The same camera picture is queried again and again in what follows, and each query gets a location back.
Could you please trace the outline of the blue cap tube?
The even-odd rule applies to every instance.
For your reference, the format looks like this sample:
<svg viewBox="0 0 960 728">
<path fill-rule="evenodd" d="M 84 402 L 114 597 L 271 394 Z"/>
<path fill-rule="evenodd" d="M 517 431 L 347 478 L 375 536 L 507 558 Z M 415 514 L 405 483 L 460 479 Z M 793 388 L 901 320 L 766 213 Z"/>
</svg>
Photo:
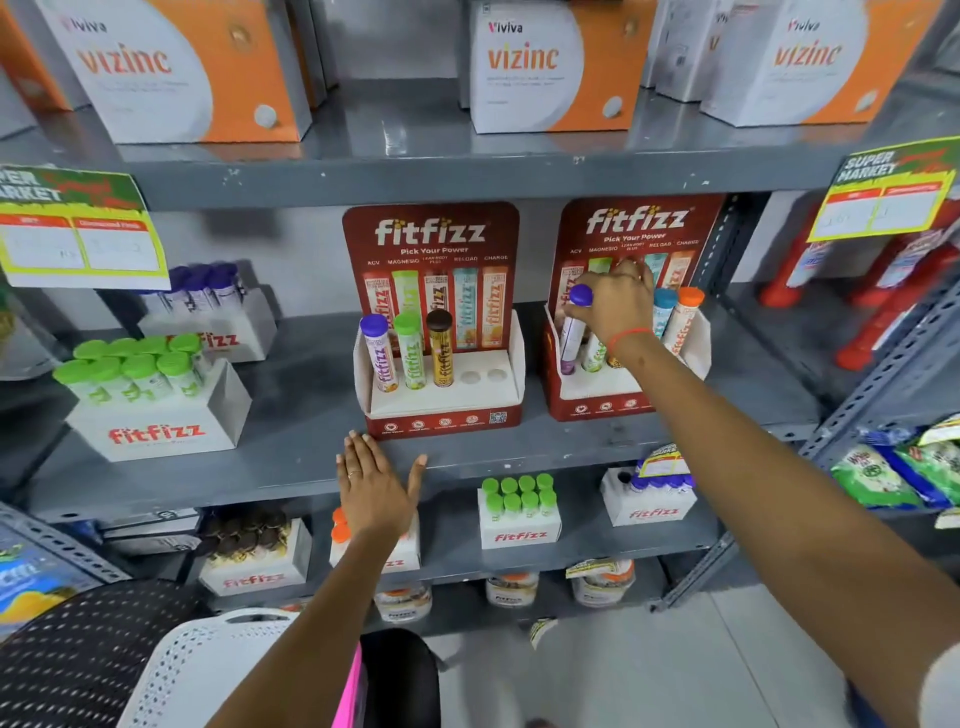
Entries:
<svg viewBox="0 0 960 728">
<path fill-rule="evenodd" d="M 678 289 L 659 287 L 654 289 L 652 330 L 657 339 L 663 338 L 673 310 L 678 304 Z"/>
</svg>

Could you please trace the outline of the yellow blue snack packet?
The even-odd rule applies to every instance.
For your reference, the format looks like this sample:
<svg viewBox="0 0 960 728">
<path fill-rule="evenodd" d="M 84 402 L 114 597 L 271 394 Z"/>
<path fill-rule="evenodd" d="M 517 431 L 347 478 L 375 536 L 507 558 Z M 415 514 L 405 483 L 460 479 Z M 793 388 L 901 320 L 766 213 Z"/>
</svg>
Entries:
<svg viewBox="0 0 960 728">
<path fill-rule="evenodd" d="M 90 584 L 71 564 L 0 524 L 0 644 Z"/>
</svg>

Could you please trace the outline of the white supplement jar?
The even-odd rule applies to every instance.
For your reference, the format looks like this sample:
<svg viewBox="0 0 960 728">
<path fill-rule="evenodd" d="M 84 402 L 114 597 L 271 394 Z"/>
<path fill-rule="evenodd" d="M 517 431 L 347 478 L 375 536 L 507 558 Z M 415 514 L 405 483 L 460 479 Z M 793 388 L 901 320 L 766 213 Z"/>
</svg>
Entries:
<svg viewBox="0 0 960 728">
<path fill-rule="evenodd" d="M 374 594 L 373 604 L 385 624 L 412 624 L 431 613 L 433 592 L 428 584 L 381 590 Z"/>
<path fill-rule="evenodd" d="M 633 559 L 587 560 L 573 564 L 564 572 L 573 599 L 588 608 L 618 604 L 636 581 Z"/>
<path fill-rule="evenodd" d="M 540 574 L 521 572 L 499 574 L 486 578 L 485 592 L 489 604 L 505 609 L 524 609 L 533 606 L 538 592 Z"/>
</svg>

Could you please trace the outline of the white grey box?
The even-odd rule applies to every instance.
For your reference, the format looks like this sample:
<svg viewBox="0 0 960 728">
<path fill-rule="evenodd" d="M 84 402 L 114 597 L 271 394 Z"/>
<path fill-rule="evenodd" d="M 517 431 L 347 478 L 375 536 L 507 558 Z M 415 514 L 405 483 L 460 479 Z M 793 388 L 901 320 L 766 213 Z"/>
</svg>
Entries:
<svg viewBox="0 0 960 728">
<path fill-rule="evenodd" d="M 680 103 L 706 97 L 717 70 L 717 49 L 735 0 L 665 0 L 654 33 L 651 85 Z"/>
</svg>

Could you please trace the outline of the purple cap white tube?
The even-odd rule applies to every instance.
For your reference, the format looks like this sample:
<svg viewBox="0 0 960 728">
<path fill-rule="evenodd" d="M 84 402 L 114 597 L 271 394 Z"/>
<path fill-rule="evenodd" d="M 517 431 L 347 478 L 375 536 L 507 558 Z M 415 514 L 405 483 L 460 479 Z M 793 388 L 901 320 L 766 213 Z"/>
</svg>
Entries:
<svg viewBox="0 0 960 728">
<path fill-rule="evenodd" d="M 399 379 L 394 367 L 390 323 L 379 313 L 366 314 L 359 322 L 359 329 L 373 370 L 378 391 L 388 394 L 397 390 Z"/>
<path fill-rule="evenodd" d="M 594 292 L 589 285 L 577 283 L 569 290 L 568 303 L 577 310 L 588 310 L 594 302 Z M 565 316 L 560 332 L 559 371 L 564 376 L 574 374 L 582 346 L 585 322 Z"/>
</svg>

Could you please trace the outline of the slotted grey metal rack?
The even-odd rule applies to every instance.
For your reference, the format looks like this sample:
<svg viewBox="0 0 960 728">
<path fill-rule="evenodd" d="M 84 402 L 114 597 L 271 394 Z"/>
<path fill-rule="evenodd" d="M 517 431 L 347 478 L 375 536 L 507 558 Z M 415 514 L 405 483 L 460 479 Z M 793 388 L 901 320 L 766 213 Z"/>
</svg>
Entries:
<svg viewBox="0 0 960 728">
<path fill-rule="evenodd" d="M 865 431 L 930 426 L 960 412 L 960 261 L 939 273 L 915 308 L 893 324 L 864 370 L 849 371 L 834 356 L 859 333 L 871 311 L 846 303 L 853 281 L 814 280 L 800 303 L 768 309 L 759 283 L 731 283 L 719 297 L 726 313 L 745 325 L 768 354 L 784 364 L 825 408 L 798 454 L 828 471 Z M 881 511 L 894 531 L 922 555 L 960 579 L 960 527 L 935 529 L 934 511 Z M 724 533 L 697 561 L 665 557 L 671 588 L 659 608 L 678 606 L 704 589 L 759 583 L 733 536 Z"/>
</svg>

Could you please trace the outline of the clear plastic container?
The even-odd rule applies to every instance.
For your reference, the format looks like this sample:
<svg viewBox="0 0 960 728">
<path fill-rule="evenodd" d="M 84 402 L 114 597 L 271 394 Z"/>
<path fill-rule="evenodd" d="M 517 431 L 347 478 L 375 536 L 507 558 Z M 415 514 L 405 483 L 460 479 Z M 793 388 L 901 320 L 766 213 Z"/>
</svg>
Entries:
<svg viewBox="0 0 960 728">
<path fill-rule="evenodd" d="M 0 278 L 0 383 L 39 379 L 68 358 L 62 343 Z"/>
</svg>

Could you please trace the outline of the stack of dark flat boxes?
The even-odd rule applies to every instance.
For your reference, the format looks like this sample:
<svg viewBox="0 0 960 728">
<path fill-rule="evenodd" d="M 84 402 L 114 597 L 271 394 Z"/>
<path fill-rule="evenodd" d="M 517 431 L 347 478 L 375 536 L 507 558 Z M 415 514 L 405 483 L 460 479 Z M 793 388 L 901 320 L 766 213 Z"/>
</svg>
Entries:
<svg viewBox="0 0 960 728">
<path fill-rule="evenodd" d="M 94 526 L 110 550 L 141 557 L 193 552 L 201 542 L 198 534 L 204 516 L 202 509 L 185 508 L 97 519 Z"/>
</svg>

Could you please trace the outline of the small yellow price label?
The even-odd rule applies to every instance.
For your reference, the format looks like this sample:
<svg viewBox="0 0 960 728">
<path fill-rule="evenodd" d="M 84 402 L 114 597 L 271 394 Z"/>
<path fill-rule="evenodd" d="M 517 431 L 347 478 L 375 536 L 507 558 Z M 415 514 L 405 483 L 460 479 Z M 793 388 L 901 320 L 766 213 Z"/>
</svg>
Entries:
<svg viewBox="0 0 960 728">
<path fill-rule="evenodd" d="M 669 479 L 690 475 L 690 467 L 676 443 L 669 443 L 652 450 L 637 462 L 634 471 L 640 480 Z"/>
</svg>

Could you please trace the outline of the green yellow price sign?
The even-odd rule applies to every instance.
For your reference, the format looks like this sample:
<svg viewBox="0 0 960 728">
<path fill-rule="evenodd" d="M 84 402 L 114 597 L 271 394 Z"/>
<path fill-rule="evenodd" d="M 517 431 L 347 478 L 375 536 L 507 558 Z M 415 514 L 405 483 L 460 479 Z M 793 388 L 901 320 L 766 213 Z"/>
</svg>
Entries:
<svg viewBox="0 0 960 728">
<path fill-rule="evenodd" d="M 170 288 L 146 202 L 120 173 L 0 164 L 0 269 L 12 287 Z"/>
<path fill-rule="evenodd" d="M 848 155 L 823 197 L 810 244 L 928 230 L 960 183 L 960 135 Z"/>
</svg>

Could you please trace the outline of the green white snack packet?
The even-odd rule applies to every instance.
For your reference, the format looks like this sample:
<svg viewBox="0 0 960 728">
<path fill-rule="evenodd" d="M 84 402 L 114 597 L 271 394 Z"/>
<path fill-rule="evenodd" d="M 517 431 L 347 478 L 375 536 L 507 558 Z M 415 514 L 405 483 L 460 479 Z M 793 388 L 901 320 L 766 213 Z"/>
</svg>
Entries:
<svg viewBox="0 0 960 728">
<path fill-rule="evenodd" d="M 917 491 L 868 444 L 855 445 L 829 470 L 846 493 L 868 509 L 910 510 L 924 506 Z"/>
</svg>

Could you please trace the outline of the white perforated basket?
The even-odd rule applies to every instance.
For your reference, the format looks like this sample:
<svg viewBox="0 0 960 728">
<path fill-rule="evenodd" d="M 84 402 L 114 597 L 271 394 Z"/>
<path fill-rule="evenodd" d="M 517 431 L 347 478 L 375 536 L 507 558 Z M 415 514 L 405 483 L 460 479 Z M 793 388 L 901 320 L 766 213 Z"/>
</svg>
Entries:
<svg viewBox="0 0 960 728">
<path fill-rule="evenodd" d="M 296 618 L 246 608 L 177 625 L 152 651 L 116 728 L 204 728 Z"/>
</svg>

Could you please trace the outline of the person's left hand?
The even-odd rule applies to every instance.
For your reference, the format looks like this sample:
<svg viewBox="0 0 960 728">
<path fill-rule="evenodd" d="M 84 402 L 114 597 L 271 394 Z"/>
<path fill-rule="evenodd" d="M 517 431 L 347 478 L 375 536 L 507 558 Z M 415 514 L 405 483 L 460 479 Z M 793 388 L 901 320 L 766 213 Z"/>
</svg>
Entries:
<svg viewBox="0 0 960 728">
<path fill-rule="evenodd" d="M 420 496 L 407 496 L 394 470 L 368 433 L 349 431 L 336 457 L 340 501 L 352 540 L 377 537 L 393 548 L 409 530 Z"/>
</svg>

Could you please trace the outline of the grey metal shelf unit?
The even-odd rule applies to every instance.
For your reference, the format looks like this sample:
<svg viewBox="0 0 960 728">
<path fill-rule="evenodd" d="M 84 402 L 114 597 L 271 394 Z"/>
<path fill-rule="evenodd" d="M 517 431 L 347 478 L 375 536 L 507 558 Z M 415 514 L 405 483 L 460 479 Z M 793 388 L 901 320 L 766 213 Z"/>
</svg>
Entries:
<svg viewBox="0 0 960 728">
<path fill-rule="evenodd" d="M 724 193 L 721 218 L 694 273 L 706 292 L 712 362 L 706 382 L 790 444 L 826 417 L 745 324 L 725 312 L 731 284 L 773 274 L 814 197 L 853 152 L 960 136 L 960 76 L 914 70 L 868 125 L 731 127 L 697 106 L 641 93 L 627 131 L 479 135 L 458 108 L 454 79 L 354 80 L 335 90 L 298 144 L 114 145 L 96 113 L 52 114 L 0 139 L 0 164 L 131 176 L 158 225 L 167 261 L 237 260 L 264 288 L 278 333 L 264 361 L 236 366 L 251 396 L 237 447 L 108 462 L 66 424 L 76 399 L 49 375 L 0 393 L 0 497 L 49 524 L 181 507 L 262 503 L 313 518 L 306 586 L 214 601 L 296 601 L 330 569 L 333 457 L 348 430 L 366 430 L 354 385 L 361 303 L 342 229 L 350 208 L 506 202 L 519 213 L 513 309 L 526 356 L 517 426 L 386 439 L 399 466 L 429 456 L 423 568 L 436 629 L 480 625 L 482 592 L 459 583 L 497 570 L 562 569 L 622 555 L 651 567 L 641 600 L 660 608 L 666 557 L 697 561 L 726 532 L 699 501 L 683 520 L 611 526 L 597 481 L 606 467 L 665 444 L 653 413 L 558 421 L 542 375 L 545 300 L 562 211 L 574 199 Z M 557 541 L 484 550 L 476 491 L 486 478 L 547 473 L 562 522 Z"/>
</svg>

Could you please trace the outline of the black clothing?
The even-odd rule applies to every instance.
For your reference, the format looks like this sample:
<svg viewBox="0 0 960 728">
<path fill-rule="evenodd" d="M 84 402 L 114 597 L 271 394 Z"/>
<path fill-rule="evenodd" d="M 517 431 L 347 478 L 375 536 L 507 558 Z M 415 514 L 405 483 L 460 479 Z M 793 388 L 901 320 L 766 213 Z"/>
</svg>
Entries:
<svg viewBox="0 0 960 728">
<path fill-rule="evenodd" d="M 360 637 L 366 670 L 363 728 L 442 728 L 439 661 L 404 628 Z"/>
</svg>

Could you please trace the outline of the red bottle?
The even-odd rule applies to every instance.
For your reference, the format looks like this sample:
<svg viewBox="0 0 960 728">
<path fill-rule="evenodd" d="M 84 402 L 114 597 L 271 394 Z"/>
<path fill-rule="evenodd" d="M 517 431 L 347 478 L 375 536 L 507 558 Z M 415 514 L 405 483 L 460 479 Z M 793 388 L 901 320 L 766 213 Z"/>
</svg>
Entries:
<svg viewBox="0 0 960 728">
<path fill-rule="evenodd" d="M 847 302 L 857 309 L 874 309 L 882 305 L 906 281 L 917 264 L 941 244 L 946 230 L 945 227 L 934 227 L 894 236 L 858 280 Z"/>
<path fill-rule="evenodd" d="M 862 325 L 858 333 L 834 355 L 835 366 L 851 372 L 863 370 L 897 327 L 944 273 L 960 261 L 960 241 L 948 239 L 928 253 Z"/>
<path fill-rule="evenodd" d="M 827 260 L 833 242 L 809 242 L 814 219 L 813 213 L 803 223 L 774 277 L 758 294 L 758 302 L 763 307 L 783 310 L 796 306 L 807 284 Z"/>
</svg>

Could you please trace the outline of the group of green cap tubes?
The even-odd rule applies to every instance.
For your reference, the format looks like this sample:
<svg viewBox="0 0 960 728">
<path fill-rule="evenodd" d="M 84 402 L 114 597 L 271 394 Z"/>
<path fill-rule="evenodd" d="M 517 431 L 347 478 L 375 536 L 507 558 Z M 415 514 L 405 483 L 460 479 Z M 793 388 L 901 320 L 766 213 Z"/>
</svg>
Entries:
<svg viewBox="0 0 960 728">
<path fill-rule="evenodd" d="M 487 477 L 478 491 L 479 513 L 494 523 L 559 514 L 554 477 L 547 472 Z"/>
<path fill-rule="evenodd" d="M 196 333 L 89 339 L 54 366 L 56 384 L 90 407 L 149 406 L 198 398 L 212 381 L 212 363 Z"/>
</svg>

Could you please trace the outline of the person's left forearm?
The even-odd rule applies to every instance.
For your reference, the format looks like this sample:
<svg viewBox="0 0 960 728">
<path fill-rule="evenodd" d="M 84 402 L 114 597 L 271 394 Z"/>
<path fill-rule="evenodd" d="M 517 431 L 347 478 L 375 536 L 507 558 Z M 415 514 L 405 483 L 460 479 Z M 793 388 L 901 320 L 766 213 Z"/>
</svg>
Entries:
<svg viewBox="0 0 960 728">
<path fill-rule="evenodd" d="M 204 728 L 332 728 L 382 570 L 409 529 L 349 523 L 339 563 Z"/>
</svg>

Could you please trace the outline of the black perforated basket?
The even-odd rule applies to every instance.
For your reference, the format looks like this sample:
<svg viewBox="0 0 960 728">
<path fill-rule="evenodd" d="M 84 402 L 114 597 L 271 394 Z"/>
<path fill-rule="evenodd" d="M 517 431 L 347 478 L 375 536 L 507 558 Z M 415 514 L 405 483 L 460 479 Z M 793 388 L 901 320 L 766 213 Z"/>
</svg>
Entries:
<svg viewBox="0 0 960 728">
<path fill-rule="evenodd" d="M 69 597 L 0 643 L 0 728 L 116 728 L 161 639 L 209 616 L 199 585 L 165 579 Z"/>
</svg>

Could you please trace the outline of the white cardboard tube tray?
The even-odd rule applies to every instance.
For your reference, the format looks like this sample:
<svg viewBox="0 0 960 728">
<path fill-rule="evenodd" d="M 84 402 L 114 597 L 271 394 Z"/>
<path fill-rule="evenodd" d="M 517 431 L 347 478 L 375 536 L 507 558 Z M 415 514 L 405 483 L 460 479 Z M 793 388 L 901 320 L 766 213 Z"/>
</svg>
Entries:
<svg viewBox="0 0 960 728">
<path fill-rule="evenodd" d="M 419 516 L 413 516 L 409 530 L 397 541 L 386 564 L 382 569 L 382 574 L 389 575 L 403 572 L 418 571 L 421 564 L 420 550 L 420 529 Z M 346 546 L 334 545 L 331 541 L 329 564 L 330 567 L 336 567 L 350 546 L 352 539 Z"/>
<path fill-rule="evenodd" d="M 231 363 L 264 361 L 279 329 L 262 288 L 247 291 L 240 308 L 220 306 L 200 313 L 148 313 L 138 327 L 144 335 L 198 334 L 210 359 Z"/>
<path fill-rule="evenodd" d="M 233 364 L 218 360 L 199 394 L 156 403 L 78 404 L 66 424 L 107 462 L 237 448 L 252 399 Z"/>
<path fill-rule="evenodd" d="M 493 522 L 479 513 L 478 491 L 476 491 L 479 538 L 481 549 L 484 551 L 501 550 L 506 548 L 522 547 L 527 545 L 552 544 L 559 540 L 563 523 L 558 509 L 558 515 L 553 517 L 537 517 L 509 519 Z"/>
<path fill-rule="evenodd" d="M 689 484 L 647 485 L 637 489 L 633 472 L 623 467 L 606 470 L 600 494 L 610 524 L 615 528 L 682 521 L 698 502 Z"/>
<path fill-rule="evenodd" d="M 198 572 L 198 582 L 218 598 L 304 585 L 308 576 L 313 538 L 301 517 L 292 518 L 291 521 L 293 529 L 286 555 L 226 566 L 213 566 L 203 561 Z"/>
</svg>

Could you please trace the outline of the person's right hand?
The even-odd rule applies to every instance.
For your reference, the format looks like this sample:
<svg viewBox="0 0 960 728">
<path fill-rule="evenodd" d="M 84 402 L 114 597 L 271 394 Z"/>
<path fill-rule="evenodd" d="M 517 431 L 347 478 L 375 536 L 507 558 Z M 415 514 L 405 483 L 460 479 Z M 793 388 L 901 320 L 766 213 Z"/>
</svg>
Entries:
<svg viewBox="0 0 960 728">
<path fill-rule="evenodd" d="M 654 281 L 645 263 L 624 260 L 607 273 L 583 273 L 577 284 L 591 290 L 592 303 L 581 306 L 570 299 L 564 314 L 584 322 L 622 363 L 658 342 L 653 334 Z"/>
</svg>

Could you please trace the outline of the large orange white box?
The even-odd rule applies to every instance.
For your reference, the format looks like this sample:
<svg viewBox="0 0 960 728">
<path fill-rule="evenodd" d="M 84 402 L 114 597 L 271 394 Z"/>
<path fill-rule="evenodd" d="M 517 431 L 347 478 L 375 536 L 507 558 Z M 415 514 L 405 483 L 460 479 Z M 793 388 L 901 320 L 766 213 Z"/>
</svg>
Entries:
<svg viewBox="0 0 960 728">
<path fill-rule="evenodd" d="M 465 78 L 481 136 L 632 125 L 657 0 L 465 0 Z"/>
<path fill-rule="evenodd" d="M 735 0 L 703 114 L 737 128 L 867 124 L 944 0 Z"/>
<path fill-rule="evenodd" d="M 115 144 L 298 143 L 285 0 L 33 0 Z"/>
<path fill-rule="evenodd" d="M 32 112 L 76 108 L 69 65 L 34 0 L 0 0 L 0 67 Z"/>
</svg>

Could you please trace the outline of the person's right forearm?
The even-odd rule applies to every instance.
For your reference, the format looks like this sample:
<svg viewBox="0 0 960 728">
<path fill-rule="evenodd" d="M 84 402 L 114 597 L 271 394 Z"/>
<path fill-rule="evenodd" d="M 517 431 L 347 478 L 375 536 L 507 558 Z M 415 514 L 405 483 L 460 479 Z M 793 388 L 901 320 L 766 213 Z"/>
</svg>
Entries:
<svg viewBox="0 0 960 728">
<path fill-rule="evenodd" d="M 930 667 L 960 643 L 960 585 L 659 340 L 624 366 L 771 596 L 887 728 L 919 728 Z"/>
</svg>

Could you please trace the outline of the red cardboard display stand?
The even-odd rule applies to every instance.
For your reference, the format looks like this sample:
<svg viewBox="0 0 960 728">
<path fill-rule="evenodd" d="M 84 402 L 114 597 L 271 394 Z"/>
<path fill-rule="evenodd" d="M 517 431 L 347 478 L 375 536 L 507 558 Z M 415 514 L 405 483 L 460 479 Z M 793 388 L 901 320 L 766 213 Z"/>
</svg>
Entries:
<svg viewBox="0 0 960 728">
<path fill-rule="evenodd" d="M 390 324 L 395 391 L 378 391 L 359 323 L 353 348 L 358 404 L 377 438 L 401 439 L 516 427 L 522 419 L 526 355 L 514 283 L 520 213 L 510 202 L 354 206 L 342 233 L 362 316 Z M 454 380 L 437 387 L 426 316 L 453 317 Z M 394 320 L 421 319 L 425 388 L 404 383 Z"/>
<path fill-rule="evenodd" d="M 598 372 L 582 369 L 591 332 L 585 328 L 574 373 L 560 372 L 564 305 L 583 273 L 611 272 L 624 260 L 645 263 L 655 288 L 694 286 L 693 279 L 727 195 L 627 196 L 571 200 L 558 225 L 545 312 L 541 376 L 550 415 L 559 422 L 598 420 L 654 411 L 630 372 L 606 351 Z M 712 366 L 711 324 L 704 303 L 678 357 L 701 380 Z"/>
</svg>

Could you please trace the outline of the group of brown cap tubes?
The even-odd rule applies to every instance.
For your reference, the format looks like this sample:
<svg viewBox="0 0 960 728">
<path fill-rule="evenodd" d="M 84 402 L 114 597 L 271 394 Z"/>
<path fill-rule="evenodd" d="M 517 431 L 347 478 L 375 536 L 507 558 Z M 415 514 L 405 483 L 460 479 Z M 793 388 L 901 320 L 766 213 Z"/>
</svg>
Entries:
<svg viewBox="0 0 960 728">
<path fill-rule="evenodd" d="M 213 567 L 253 563 L 288 552 L 292 520 L 261 506 L 213 510 L 198 529 L 195 557 Z"/>
</svg>

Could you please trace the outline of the orange cap white tube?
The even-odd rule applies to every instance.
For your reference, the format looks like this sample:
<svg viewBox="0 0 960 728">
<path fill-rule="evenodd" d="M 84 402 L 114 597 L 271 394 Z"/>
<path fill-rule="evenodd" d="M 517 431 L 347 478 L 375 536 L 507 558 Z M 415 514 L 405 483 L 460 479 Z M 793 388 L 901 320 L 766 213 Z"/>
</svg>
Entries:
<svg viewBox="0 0 960 728">
<path fill-rule="evenodd" d="M 661 342 L 674 356 L 679 357 L 681 355 L 692 322 L 705 298 L 705 292 L 698 287 L 682 286 L 678 288 L 677 302 L 661 336 Z"/>
</svg>

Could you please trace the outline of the pink clothing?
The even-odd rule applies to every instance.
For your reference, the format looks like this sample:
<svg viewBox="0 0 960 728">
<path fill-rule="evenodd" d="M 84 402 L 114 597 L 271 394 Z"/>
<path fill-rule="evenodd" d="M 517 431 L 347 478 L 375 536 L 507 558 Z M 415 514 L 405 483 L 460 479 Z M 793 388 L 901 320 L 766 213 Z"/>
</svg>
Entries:
<svg viewBox="0 0 960 728">
<path fill-rule="evenodd" d="M 331 728 L 364 728 L 366 697 L 366 668 L 362 647 L 357 644 Z"/>
</svg>

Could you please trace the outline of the brown cap yellow tube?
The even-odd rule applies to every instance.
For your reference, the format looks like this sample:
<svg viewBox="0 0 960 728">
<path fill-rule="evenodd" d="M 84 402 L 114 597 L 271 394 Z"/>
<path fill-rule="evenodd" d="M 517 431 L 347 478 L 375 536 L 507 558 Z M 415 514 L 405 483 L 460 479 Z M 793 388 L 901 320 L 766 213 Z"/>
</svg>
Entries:
<svg viewBox="0 0 960 728">
<path fill-rule="evenodd" d="M 437 387 L 450 387 L 454 381 L 453 317 L 450 311 L 436 308 L 426 316 L 426 331 L 433 359 L 433 379 Z"/>
</svg>

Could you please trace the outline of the white sleeve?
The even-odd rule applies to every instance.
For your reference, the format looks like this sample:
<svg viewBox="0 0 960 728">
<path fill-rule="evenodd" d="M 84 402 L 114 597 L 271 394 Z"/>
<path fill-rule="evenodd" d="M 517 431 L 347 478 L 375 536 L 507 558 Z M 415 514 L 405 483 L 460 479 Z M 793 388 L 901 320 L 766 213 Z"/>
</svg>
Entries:
<svg viewBox="0 0 960 728">
<path fill-rule="evenodd" d="M 931 664 L 923 680 L 918 728 L 960 728 L 960 642 Z"/>
</svg>

